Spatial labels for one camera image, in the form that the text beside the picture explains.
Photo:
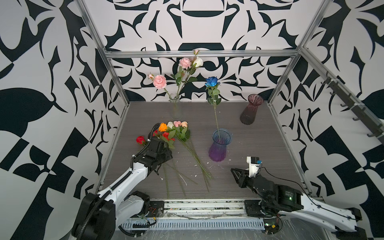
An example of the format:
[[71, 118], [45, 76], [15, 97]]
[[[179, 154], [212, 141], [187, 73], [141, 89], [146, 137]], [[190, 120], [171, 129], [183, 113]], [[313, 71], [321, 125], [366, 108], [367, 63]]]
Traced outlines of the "clear ribbed glass vase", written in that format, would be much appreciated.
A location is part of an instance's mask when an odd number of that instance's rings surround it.
[[180, 104], [180, 96], [177, 93], [172, 93], [169, 96], [171, 104], [170, 114], [173, 120], [180, 120], [183, 116], [182, 107]]

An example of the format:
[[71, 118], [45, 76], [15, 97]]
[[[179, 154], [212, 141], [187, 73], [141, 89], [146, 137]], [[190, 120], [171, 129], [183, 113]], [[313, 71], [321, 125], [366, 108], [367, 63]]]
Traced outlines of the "purple blue glass vase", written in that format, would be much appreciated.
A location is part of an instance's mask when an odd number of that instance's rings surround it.
[[227, 147], [232, 141], [232, 134], [223, 128], [214, 131], [209, 157], [214, 162], [222, 162], [227, 156]]

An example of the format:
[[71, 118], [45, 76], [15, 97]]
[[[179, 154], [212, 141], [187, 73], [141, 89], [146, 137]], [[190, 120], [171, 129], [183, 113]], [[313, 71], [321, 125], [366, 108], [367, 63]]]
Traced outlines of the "blue artificial rose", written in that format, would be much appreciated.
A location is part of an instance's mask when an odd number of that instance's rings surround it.
[[221, 134], [220, 134], [220, 128], [218, 123], [217, 106], [222, 101], [222, 99], [220, 98], [219, 85], [220, 83], [217, 77], [209, 77], [206, 79], [205, 86], [208, 93], [207, 101], [214, 108], [218, 140], [221, 139]]

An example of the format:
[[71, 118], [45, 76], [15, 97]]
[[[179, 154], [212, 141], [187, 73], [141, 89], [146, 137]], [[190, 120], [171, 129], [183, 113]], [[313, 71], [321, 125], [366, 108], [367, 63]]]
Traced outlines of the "small red artificial rose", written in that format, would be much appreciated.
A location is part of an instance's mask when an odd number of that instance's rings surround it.
[[164, 132], [161, 138], [167, 143], [169, 149], [174, 149], [175, 139], [170, 137], [170, 133]]

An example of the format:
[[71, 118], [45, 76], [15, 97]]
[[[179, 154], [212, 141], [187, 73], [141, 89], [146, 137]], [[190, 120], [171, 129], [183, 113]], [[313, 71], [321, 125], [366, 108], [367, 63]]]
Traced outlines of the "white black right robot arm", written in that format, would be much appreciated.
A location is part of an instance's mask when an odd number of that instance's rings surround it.
[[260, 173], [232, 168], [238, 186], [248, 188], [260, 197], [259, 201], [245, 200], [249, 217], [279, 219], [281, 216], [301, 219], [327, 229], [338, 240], [366, 240], [365, 229], [358, 227], [362, 220], [357, 208], [340, 209], [317, 201], [305, 193], [285, 185], [275, 184]]

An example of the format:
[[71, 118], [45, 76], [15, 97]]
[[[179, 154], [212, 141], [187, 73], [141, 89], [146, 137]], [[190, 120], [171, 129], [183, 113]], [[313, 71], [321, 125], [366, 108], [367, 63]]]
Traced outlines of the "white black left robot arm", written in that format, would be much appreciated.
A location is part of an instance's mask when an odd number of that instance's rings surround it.
[[78, 210], [71, 236], [77, 240], [110, 240], [116, 228], [133, 216], [146, 215], [150, 197], [134, 188], [152, 172], [172, 159], [165, 141], [154, 136], [160, 124], [149, 133], [147, 145], [133, 155], [128, 170], [96, 194], [86, 194]]

